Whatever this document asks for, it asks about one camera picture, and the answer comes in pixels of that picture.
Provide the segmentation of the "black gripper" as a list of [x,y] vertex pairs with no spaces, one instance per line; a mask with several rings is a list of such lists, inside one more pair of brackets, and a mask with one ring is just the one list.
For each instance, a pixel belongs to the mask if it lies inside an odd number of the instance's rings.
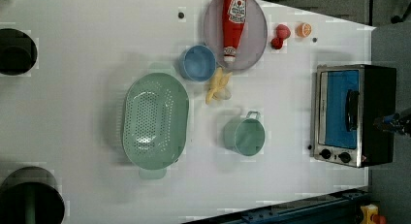
[[400,113],[386,115],[383,118],[376,118],[373,125],[380,131],[399,133],[403,132],[404,135],[411,135],[411,109],[404,110]]

